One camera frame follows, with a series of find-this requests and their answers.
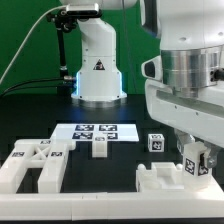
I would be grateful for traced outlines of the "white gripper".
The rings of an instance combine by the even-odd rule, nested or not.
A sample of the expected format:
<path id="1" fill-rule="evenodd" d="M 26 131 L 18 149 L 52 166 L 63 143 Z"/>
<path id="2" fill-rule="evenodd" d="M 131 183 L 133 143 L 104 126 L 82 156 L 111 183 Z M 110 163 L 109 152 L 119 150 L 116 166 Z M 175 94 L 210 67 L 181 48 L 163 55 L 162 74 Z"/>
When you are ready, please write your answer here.
<path id="1" fill-rule="evenodd" d="M 203 165 L 214 168 L 218 153 L 224 148 L 224 82 L 201 88 L 198 98 L 192 99 L 174 96 L 168 86 L 147 79 L 145 95 L 151 118 L 176 128 L 174 134 L 180 154 L 184 156 L 194 147 L 193 136 L 205 140 Z"/>

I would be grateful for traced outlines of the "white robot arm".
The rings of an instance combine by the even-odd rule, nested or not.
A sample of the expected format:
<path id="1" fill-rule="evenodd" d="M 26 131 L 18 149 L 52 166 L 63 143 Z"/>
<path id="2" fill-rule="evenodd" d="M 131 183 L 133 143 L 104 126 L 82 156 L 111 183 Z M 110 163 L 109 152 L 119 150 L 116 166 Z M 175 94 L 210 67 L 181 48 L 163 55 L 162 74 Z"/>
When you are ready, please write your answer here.
<path id="1" fill-rule="evenodd" d="M 82 67 L 72 95 L 87 103 L 123 96 L 116 67 L 116 32 L 100 19 L 104 10 L 140 4 L 141 25 L 160 40 L 160 54 L 142 64 L 150 116 L 176 129 L 178 143 L 203 141 L 199 161 L 217 164 L 224 148 L 224 0 L 60 0 L 78 19 Z"/>

